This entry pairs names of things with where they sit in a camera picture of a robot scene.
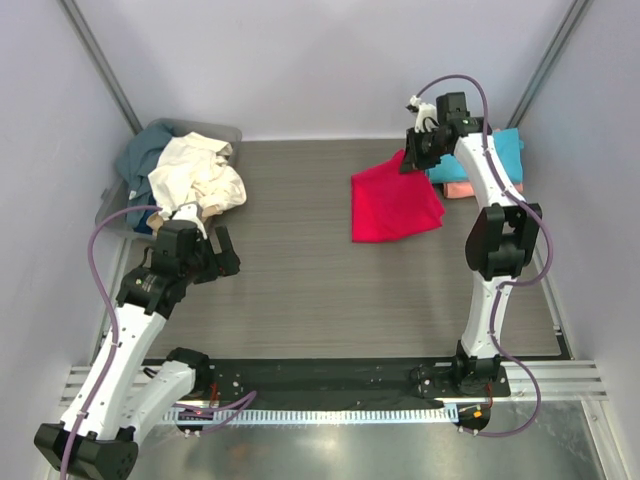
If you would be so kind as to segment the red pink t shirt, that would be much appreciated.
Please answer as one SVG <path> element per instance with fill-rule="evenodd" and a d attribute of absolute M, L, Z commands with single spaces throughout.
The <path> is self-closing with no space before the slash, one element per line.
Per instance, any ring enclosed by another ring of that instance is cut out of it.
<path fill-rule="evenodd" d="M 351 176 L 351 240 L 385 243 L 443 226 L 445 209 L 426 174 L 402 173 L 405 152 Z"/>

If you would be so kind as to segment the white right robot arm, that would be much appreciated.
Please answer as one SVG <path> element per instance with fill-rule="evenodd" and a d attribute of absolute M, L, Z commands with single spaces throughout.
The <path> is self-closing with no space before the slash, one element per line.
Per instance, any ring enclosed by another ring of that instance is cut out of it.
<path fill-rule="evenodd" d="M 473 273 L 466 328 L 448 365 L 424 364 L 412 377 L 419 394 L 430 399 L 479 397 L 492 387 L 507 394 L 501 331 L 511 290 L 532 259 L 541 208 L 527 203 L 514 186 L 490 127 L 470 114 L 464 93 L 442 95 L 434 104 L 414 96 L 407 108 L 416 121 L 406 133 L 401 173 L 426 171 L 451 154 L 466 172 L 479 208 L 465 243 Z"/>

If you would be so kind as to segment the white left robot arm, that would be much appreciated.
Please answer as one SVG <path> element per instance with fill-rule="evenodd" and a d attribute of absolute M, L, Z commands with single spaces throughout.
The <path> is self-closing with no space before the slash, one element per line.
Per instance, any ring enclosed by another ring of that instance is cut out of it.
<path fill-rule="evenodd" d="M 155 338 L 189 286 L 240 271 L 228 230 L 220 248 L 192 221 L 171 220 L 122 281 L 114 322 L 84 384 L 56 423 L 39 426 L 34 445 L 63 478 L 125 479 L 153 425 L 180 399 L 204 398 L 212 387 L 209 357 L 172 350 L 137 393 L 131 388 Z"/>

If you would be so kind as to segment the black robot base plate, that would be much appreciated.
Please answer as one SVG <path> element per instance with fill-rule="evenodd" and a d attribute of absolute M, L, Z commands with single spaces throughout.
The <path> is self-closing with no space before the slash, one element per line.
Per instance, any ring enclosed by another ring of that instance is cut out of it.
<path fill-rule="evenodd" d="M 504 368 L 464 376 L 451 357 L 218 359 L 210 368 L 223 403 L 254 391 L 255 410 L 409 410 L 511 395 Z"/>

